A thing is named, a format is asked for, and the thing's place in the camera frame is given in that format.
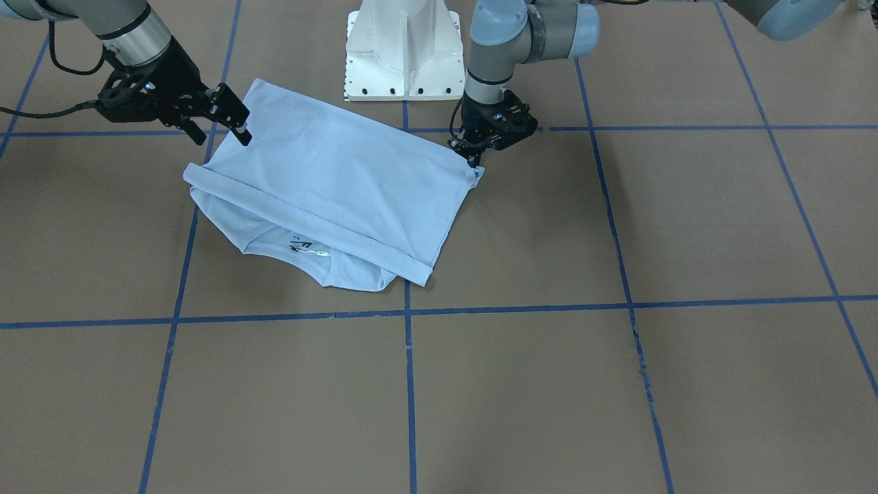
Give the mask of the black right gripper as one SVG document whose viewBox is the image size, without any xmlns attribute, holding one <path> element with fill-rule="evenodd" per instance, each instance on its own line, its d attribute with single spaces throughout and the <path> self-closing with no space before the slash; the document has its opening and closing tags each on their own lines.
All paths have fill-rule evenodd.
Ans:
<svg viewBox="0 0 878 494">
<path fill-rule="evenodd" d="M 140 66 L 124 65 L 107 49 L 104 59 L 112 66 L 112 73 L 98 93 L 96 110 L 107 121 L 158 120 L 180 128 L 196 145 L 202 146 L 206 133 L 195 121 L 201 117 L 225 126 L 241 146 L 251 143 L 248 107 L 225 82 L 210 90 L 175 36 L 163 53 Z"/>
</svg>

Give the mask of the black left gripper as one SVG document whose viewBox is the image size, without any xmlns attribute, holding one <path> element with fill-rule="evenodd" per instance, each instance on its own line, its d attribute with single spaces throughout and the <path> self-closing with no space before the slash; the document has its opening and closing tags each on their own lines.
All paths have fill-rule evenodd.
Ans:
<svg viewBox="0 0 878 494">
<path fill-rule="evenodd" d="M 514 91 L 502 91 L 501 100 L 494 104 L 479 103 L 463 94 L 449 120 L 449 147 L 459 156 L 468 156 L 468 165 L 476 169 L 486 150 L 508 149 L 537 128 L 530 105 Z"/>
</svg>

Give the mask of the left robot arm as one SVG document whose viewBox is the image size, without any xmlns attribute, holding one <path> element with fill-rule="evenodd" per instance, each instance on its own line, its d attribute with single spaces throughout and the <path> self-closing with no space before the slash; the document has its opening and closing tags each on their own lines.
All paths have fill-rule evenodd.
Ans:
<svg viewBox="0 0 878 494">
<path fill-rule="evenodd" d="M 449 147 L 480 166 L 489 150 L 532 137 L 539 122 L 511 89 L 515 69 L 546 60 L 574 59 L 595 50 L 600 1 L 479 1 L 465 54 L 463 95 L 453 110 Z"/>
</svg>

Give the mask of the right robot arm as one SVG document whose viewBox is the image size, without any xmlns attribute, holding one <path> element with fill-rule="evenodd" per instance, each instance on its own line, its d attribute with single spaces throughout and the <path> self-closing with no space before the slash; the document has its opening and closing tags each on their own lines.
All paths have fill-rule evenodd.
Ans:
<svg viewBox="0 0 878 494">
<path fill-rule="evenodd" d="M 76 104 L 72 112 L 93 109 L 113 123 L 159 121 L 197 145 L 206 141 L 195 122 L 203 118 L 250 144 L 250 110 L 227 84 L 204 84 L 200 69 L 147 1 L 3 1 L 2 15 L 45 20 L 53 64 L 60 22 L 79 20 L 101 42 L 97 68 L 109 64 L 112 72 L 97 99 Z"/>
</svg>

